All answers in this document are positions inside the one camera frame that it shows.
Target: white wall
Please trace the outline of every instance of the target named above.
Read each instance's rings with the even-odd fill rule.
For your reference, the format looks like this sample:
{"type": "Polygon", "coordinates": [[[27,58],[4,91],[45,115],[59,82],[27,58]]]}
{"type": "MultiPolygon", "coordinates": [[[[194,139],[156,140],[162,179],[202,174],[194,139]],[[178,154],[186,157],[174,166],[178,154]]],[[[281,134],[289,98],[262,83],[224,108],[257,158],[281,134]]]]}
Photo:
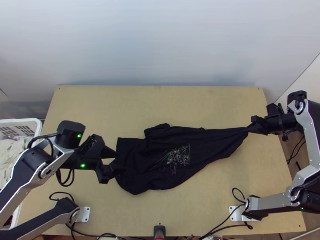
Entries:
{"type": "Polygon", "coordinates": [[[318,0],[0,6],[0,88],[38,117],[57,84],[260,86],[273,102],[320,51],[318,0]]]}
{"type": "Polygon", "coordinates": [[[320,103],[320,55],[310,64],[301,76],[276,100],[285,110],[287,96],[295,91],[304,90],[307,98],[320,103]]]}

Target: black cable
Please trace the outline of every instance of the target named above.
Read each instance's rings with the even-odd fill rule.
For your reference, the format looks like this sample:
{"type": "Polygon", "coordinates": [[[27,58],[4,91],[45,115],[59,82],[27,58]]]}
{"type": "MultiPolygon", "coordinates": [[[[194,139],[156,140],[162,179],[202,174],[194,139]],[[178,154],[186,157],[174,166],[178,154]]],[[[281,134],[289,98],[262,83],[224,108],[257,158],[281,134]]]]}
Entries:
{"type": "Polygon", "coordinates": [[[112,234],[112,233],[104,233],[104,234],[101,234],[101,235],[85,234],[85,233],[83,233],[83,232],[79,232],[78,230],[75,230],[75,229],[74,229],[75,223],[72,224],[71,227],[70,227],[68,224],[65,224],[65,225],[71,230],[71,236],[72,236],[72,239],[73,239],[73,240],[76,240],[75,237],[74,237],[74,235],[73,235],[73,232],[76,232],[76,233],[78,233],[78,234],[80,234],[80,235],[83,235],[83,236],[86,236],[86,237],[93,237],[93,238],[98,238],[98,239],[100,239],[100,238],[103,237],[103,236],[109,236],[109,237],[112,237],[112,238],[116,238],[116,237],[117,237],[115,234],[112,234]]]}
{"type": "Polygon", "coordinates": [[[49,196],[49,199],[52,200],[52,201],[58,201],[58,200],[59,200],[58,198],[57,198],[57,199],[52,198],[52,196],[53,196],[54,194],[67,194],[67,195],[69,195],[69,197],[71,198],[71,200],[72,200],[73,202],[75,202],[73,196],[72,196],[70,193],[68,193],[68,192],[54,192],[54,193],[52,193],[52,194],[49,196]]]}
{"type": "Polygon", "coordinates": [[[61,180],[61,171],[60,171],[60,169],[58,169],[58,170],[56,171],[56,177],[57,177],[58,183],[59,183],[62,187],[69,187],[69,186],[71,186],[71,185],[73,184],[73,182],[74,182],[74,169],[70,169],[70,170],[69,170],[68,176],[67,176],[66,180],[64,180],[63,182],[62,182],[62,180],[61,180]],[[69,184],[66,184],[66,183],[69,181],[71,174],[72,174],[71,182],[70,182],[69,184]]]}
{"type": "Polygon", "coordinates": [[[51,138],[51,137],[55,137],[57,136],[58,133],[51,133],[51,134],[47,134],[47,135],[42,135],[42,136],[37,136],[37,137],[34,137],[33,139],[30,140],[30,142],[28,143],[27,145],[27,148],[31,148],[32,147],[32,144],[38,140],[38,139],[42,139],[42,138],[51,138]]]}
{"type": "Polygon", "coordinates": [[[287,160],[287,162],[288,162],[290,159],[292,159],[292,156],[293,156],[293,153],[294,153],[295,149],[296,149],[297,146],[301,143],[301,141],[303,140],[303,138],[304,138],[304,135],[303,135],[302,138],[299,140],[299,142],[294,146],[294,148],[293,148],[293,150],[292,150],[292,153],[291,153],[291,155],[290,155],[290,158],[287,160]]]}
{"type": "Polygon", "coordinates": [[[291,160],[298,155],[300,149],[302,148],[302,146],[303,146],[305,143],[306,143],[306,141],[304,141],[304,142],[300,145],[300,147],[298,148],[298,151],[296,152],[296,154],[295,154],[294,156],[292,156],[291,158],[288,159],[288,165],[289,165],[289,163],[291,162],[291,160]]]}
{"type": "Polygon", "coordinates": [[[146,240],[145,238],[139,238],[139,237],[129,237],[129,238],[136,238],[136,239],[141,239],[141,240],[146,240]]]}
{"type": "Polygon", "coordinates": [[[221,231],[221,230],[223,230],[223,229],[226,229],[226,228],[234,228],[234,227],[246,226],[246,227],[249,228],[250,230],[253,229],[253,227],[252,227],[251,225],[249,225],[247,222],[244,222],[244,224],[231,225],[231,226],[226,226],[226,227],[217,229],[217,228],[220,227],[222,224],[224,224],[224,223],[231,217],[231,215],[232,215],[239,207],[244,206],[245,203],[246,203],[245,201],[240,200],[239,198],[237,198],[237,197],[234,195],[234,190],[238,190],[238,192],[240,192],[240,194],[242,195],[243,200],[245,200],[244,194],[243,194],[238,188],[233,188],[233,189],[232,189],[232,195],[233,195],[233,197],[234,197],[236,200],[238,200],[239,202],[241,202],[242,204],[240,204],[239,206],[237,206],[237,207],[229,214],[229,216],[228,216],[222,223],[220,223],[219,225],[217,225],[216,227],[214,227],[213,229],[211,229],[207,234],[199,237],[198,240],[202,240],[202,239],[204,239],[204,238],[206,238],[206,237],[208,237],[208,236],[210,236],[210,235],[213,235],[214,233],[219,232],[219,231],[221,231]]]}
{"type": "Polygon", "coordinates": [[[238,190],[238,192],[242,195],[243,199],[245,199],[243,193],[242,193],[238,188],[233,188],[233,189],[232,189],[232,195],[233,195],[233,197],[234,197],[236,200],[238,200],[239,202],[242,202],[242,203],[245,204],[245,203],[246,203],[245,201],[240,200],[239,198],[237,198],[237,197],[234,195],[234,190],[238,190]]]}
{"type": "Polygon", "coordinates": [[[248,225],[246,222],[244,222],[245,224],[238,224],[238,225],[230,225],[230,226],[226,226],[226,227],[223,227],[223,228],[219,228],[213,232],[211,232],[210,235],[213,235],[215,234],[216,232],[219,232],[221,230],[224,230],[224,229],[227,229],[227,228],[235,228],[235,227],[247,227],[249,228],[250,230],[253,229],[253,227],[251,225],[248,225]]]}
{"type": "Polygon", "coordinates": [[[297,167],[298,167],[298,169],[299,169],[299,171],[301,170],[301,167],[300,167],[300,164],[296,161],[296,165],[297,165],[297,167]]]}

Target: white laundry basket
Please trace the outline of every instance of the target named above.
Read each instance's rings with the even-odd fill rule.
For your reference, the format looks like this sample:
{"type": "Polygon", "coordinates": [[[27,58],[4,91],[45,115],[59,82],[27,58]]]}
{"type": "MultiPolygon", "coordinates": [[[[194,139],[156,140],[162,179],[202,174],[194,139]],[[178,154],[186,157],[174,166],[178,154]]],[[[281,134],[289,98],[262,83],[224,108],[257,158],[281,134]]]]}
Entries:
{"type": "MultiPolygon", "coordinates": [[[[42,122],[37,118],[2,119],[0,120],[0,140],[15,139],[39,136],[42,129],[42,122]]],[[[18,224],[22,203],[16,208],[12,215],[11,227],[18,224]]]]}

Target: wooden table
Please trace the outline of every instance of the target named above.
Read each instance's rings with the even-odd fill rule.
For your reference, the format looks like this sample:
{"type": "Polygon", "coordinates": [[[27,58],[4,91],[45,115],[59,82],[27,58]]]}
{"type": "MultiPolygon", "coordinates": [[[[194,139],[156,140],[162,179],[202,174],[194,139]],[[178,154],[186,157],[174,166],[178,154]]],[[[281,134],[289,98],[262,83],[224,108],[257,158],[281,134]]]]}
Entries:
{"type": "MultiPolygon", "coordinates": [[[[117,137],[144,138],[143,130],[161,123],[171,126],[232,128],[247,126],[252,115],[266,115],[266,99],[256,87],[59,86],[52,99],[43,134],[56,131],[62,120],[86,126],[82,140],[96,133],[116,149],[117,137]]],[[[80,206],[90,206],[88,223],[76,224],[89,234],[151,236],[153,226],[166,226],[168,236],[200,236],[224,220],[228,206],[238,202],[231,189],[245,196],[283,192],[291,183],[277,136],[249,134],[227,159],[208,164],[183,184],[169,190],[132,195],[115,179],[98,184],[94,171],[76,171],[74,184],[61,187],[56,178],[32,190],[23,202],[19,223],[51,209],[48,196],[71,193],[80,206]]],[[[301,212],[271,214],[253,222],[253,230],[229,228],[220,234],[265,234],[304,231],[301,212]]],[[[60,224],[46,234],[69,235],[60,224]]]]}

